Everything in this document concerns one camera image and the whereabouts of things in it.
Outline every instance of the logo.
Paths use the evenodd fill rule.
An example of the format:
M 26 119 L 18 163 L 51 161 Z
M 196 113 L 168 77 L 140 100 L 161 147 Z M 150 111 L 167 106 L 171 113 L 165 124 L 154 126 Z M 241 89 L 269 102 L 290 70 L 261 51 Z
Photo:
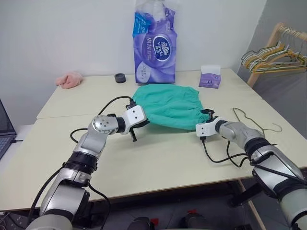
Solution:
M 154 51 L 159 61 L 166 61 L 171 54 L 171 47 L 166 38 L 157 36 L 153 39 Z

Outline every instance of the green cloth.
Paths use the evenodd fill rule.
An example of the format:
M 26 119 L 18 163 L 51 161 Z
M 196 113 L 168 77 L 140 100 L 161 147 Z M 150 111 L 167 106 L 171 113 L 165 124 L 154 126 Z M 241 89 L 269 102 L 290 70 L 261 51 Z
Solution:
M 198 91 L 191 87 L 171 84 L 141 86 L 133 99 L 143 107 L 151 123 L 186 130 L 195 130 L 197 123 L 209 120 L 201 113 L 203 107 Z

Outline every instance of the red object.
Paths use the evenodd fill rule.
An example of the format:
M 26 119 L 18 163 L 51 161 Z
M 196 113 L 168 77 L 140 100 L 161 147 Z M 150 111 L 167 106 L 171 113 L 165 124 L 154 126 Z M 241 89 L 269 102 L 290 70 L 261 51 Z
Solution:
M 159 224 L 159 219 L 153 218 L 153 219 L 150 219 L 150 222 L 153 223 L 155 226 L 157 226 Z
M 197 213 L 197 212 L 196 212 L 196 209 L 191 209 L 191 210 L 188 210 L 188 213 Z

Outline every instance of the wooden clothes rack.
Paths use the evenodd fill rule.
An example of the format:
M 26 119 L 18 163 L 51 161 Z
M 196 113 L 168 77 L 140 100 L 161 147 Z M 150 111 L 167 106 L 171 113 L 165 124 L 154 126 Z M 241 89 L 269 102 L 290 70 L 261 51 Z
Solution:
M 302 31 L 297 31 L 294 30 L 292 28 L 286 27 L 285 23 L 278 23 L 273 31 L 272 34 L 268 40 L 268 43 L 266 45 L 266 47 L 270 47 L 270 46 L 274 46 L 276 45 L 276 43 L 279 41 L 280 39 L 280 35 L 282 33 L 286 32 L 289 35 L 295 36 L 297 38 L 300 38 L 304 41 L 307 41 L 307 33 L 306 32 L 302 32 Z M 259 76 L 261 73 L 252 73 L 248 79 L 248 85 L 253 88 L 254 84 L 256 83 L 256 81 L 258 80 Z

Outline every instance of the white wall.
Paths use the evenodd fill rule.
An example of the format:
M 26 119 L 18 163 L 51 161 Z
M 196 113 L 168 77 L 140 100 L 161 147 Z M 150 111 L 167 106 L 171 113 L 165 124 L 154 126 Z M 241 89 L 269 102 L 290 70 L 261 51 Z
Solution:
M 237 71 L 265 2 L 181 0 L 177 70 Z M 66 71 L 133 73 L 133 12 L 134 0 L 0 0 L 0 98 L 13 123 L 33 123 Z

